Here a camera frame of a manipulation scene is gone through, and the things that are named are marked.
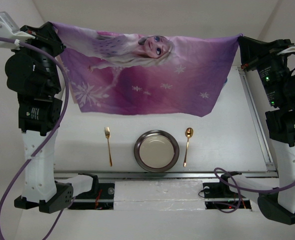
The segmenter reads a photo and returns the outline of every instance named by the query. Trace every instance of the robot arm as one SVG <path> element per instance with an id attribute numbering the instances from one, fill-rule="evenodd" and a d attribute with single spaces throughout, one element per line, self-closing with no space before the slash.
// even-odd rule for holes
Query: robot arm
<path id="1" fill-rule="evenodd" d="M 269 136 L 274 146 L 279 174 L 279 187 L 284 191 L 268 193 L 271 187 L 262 186 L 242 175 L 233 176 L 241 194 L 257 203 L 263 215 L 273 221 L 295 224 L 295 75 L 287 67 L 287 57 L 295 53 L 290 40 L 262 42 L 241 36 L 242 68 L 257 70 L 267 98 L 275 111 L 266 112 Z M 228 183 L 234 185 L 231 178 Z M 261 193 L 246 191 L 261 190 Z"/>
<path id="2" fill-rule="evenodd" d="M 43 213 L 63 210 L 73 197 L 95 189 L 98 180 L 95 176 L 78 175 L 55 182 L 54 150 L 58 130 L 54 127 L 62 108 L 62 101 L 54 97 L 61 91 L 57 67 L 45 55 L 19 47 L 18 42 L 27 42 L 53 57 L 62 53 L 65 46 L 51 23 L 40 28 L 23 26 L 19 29 L 6 12 L 0 12 L 0 37 L 15 40 L 14 44 L 0 41 L 0 48 L 15 53 L 5 65 L 7 86 L 17 92 L 18 124 L 22 130 L 25 160 L 31 159 L 25 168 L 24 190 L 15 199 L 14 206 L 21 209 L 39 207 Z M 31 157 L 51 131 L 55 133 L 50 140 Z"/>

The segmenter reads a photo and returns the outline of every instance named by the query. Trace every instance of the silver plate rim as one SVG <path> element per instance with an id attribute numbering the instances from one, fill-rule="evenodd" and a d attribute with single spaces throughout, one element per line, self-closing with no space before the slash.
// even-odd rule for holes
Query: silver plate rim
<path id="1" fill-rule="evenodd" d="M 172 144 L 173 150 L 174 150 L 174 155 L 168 165 L 166 165 L 164 167 L 160 167 L 160 168 L 154 168 L 154 167 L 150 167 L 150 166 L 146 165 L 142 161 L 141 156 L 140 156 L 141 144 L 143 143 L 143 141 L 146 138 L 151 137 L 151 136 L 163 136 L 163 137 L 167 138 L 170 141 L 170 143 Z M 143 168 L 144 170 L 147 170 L 149 172 L 152 172 L 152 173 L 163 173 L 163 172 L 170 170 L 177 163 L 177 161 L 179 159 L 179 155 L 180 155 L 180 147 L 179 147 L 177 140 L 171 134 L 169 134 L 168 132 L 163 131 L 163 130 L 150 130 L 150 131 L 143 133 L 136 140 L 135 145 L 134 145 L 134 157 L 135 157 L 137 163 L 141 166 L 141 168 Z"/>

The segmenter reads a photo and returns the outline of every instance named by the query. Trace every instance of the plate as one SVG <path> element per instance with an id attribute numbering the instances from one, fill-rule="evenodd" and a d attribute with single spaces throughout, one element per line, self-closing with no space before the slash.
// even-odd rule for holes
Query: plate
<path id="1" fill-rule="evenodd" d="M 137 163 L 145 170 L 162 173 L 178 161 L 180 148 L 176 139 L 166 131 L 151 130 L 142 134 L 134 145 Z"/>

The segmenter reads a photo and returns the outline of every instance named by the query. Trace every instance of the white tape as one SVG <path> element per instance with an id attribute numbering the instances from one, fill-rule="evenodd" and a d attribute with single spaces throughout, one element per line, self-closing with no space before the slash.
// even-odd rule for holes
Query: white tape
<path id="1" fill-rule="evenodd" d="M 16 39 L 14 44 L 19 47 L 20 46 L 20 40 Z"/>

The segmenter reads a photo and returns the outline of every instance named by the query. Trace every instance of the purple cloth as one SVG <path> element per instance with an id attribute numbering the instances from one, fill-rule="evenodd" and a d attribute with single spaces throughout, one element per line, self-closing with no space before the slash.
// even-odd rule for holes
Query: purple cloth
<path id="1" fill-rule="evenodd" d="M 121 115 L 209 114 L 240 36 L 145 37 L 53 25 L 67 46 L 60 57 L 80 110 Z"/>

